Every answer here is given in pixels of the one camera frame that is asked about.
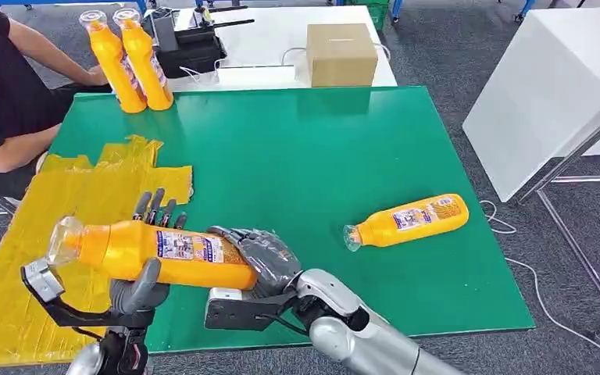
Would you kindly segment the person's left hand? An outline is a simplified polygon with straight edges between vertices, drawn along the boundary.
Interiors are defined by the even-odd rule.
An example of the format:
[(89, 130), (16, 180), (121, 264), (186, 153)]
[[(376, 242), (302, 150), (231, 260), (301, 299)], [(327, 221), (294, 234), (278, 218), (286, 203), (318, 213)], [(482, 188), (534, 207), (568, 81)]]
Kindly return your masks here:
[(86, 86), (104, 86), (109, 84), (100, 66), (93, 66), (85, 70), (76, 81)]

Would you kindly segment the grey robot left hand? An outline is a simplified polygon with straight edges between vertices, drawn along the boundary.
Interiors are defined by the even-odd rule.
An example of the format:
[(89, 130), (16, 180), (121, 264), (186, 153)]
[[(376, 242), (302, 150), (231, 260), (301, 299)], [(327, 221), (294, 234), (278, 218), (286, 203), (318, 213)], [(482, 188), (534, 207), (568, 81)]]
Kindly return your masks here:
[[(182, 213), (175, 223), (171, 216), (177, 201), (172, 198), (165, 207), (161, 206), (165, 189), (159, 187), (155, 192), (146, 191), (138, 199), (132, 215), (135, 221), (141, 221), (154, 227), (182, 228), (187, 215)], [(170, 286), (159, 282), (162, 263), (157, 257), (145, 260), (137, 279), (112, 279), (109, 285), (109, 297), (112, 309), (124, 315), (152, 311), (161, 305), (169, 294)]]

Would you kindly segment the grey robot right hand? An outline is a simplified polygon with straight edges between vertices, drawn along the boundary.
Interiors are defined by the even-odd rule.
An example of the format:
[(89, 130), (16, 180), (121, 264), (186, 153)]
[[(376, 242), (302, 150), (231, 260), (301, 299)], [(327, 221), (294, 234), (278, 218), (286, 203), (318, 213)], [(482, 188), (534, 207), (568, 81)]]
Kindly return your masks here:
[(302, 264), (292, 250), (267, 230), (212, 226), (207, 229), (229, 241), (255, 271), (253, 295), (257, 298), (281, 295), (302, 272)]

